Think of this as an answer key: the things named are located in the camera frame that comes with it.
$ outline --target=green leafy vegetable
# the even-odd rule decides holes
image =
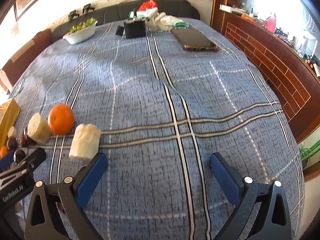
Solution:
[[[83,30],[84,28],[89,27],[90,25],[93,25],[96,21],[97,19],[91,18],[91,19],[87,19],[86,22],[79,23],[76,27],[73,26],[72,28],[70,28],[69,35],[76,33],[80,30]]]

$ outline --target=orange fruit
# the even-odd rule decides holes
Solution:
[[[56,105],[51,108],[48,124],[52,132],[58,135],[66,135],[71,132],[75,118],[69,106]]]
[[[9,149],[7,148],[7,146],[1,146],[0,158],[3,158],[4,156],[6,156],[8,152],[9,152]]]

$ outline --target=pink bottle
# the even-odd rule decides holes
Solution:
[[[270,31],[272,34],[274,34],[276,30],[276,22],[277,22],[276,14],[274,15],[271,14],[270,17],[267,19],[266,29]]]

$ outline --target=red plastic bag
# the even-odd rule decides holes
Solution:
[[[150,0],[147,2],[142,3],[142,5],[140,6],[139,11],[145,11],[147,9],[152,9],[154,7],[158,7],[157,3],[154,0]]]

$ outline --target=blue gripper pad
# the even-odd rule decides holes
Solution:
[[[11,163],[13,163],[13,156],[14,156],[14,150],[11,150],[0,159],[0,170],[4,170],[10,166]]]
[[[103,173],[107,170],[108,160],[105,154],[95,162],[92,168],[87,172],[76,191],[76,203],[78,207],[87,204],[92,193],[97,187]]]
[[[236,206],[239,205],[241,201],[240,189],[215,154],[210,156],[210,169],[217,179],[228,202]]]

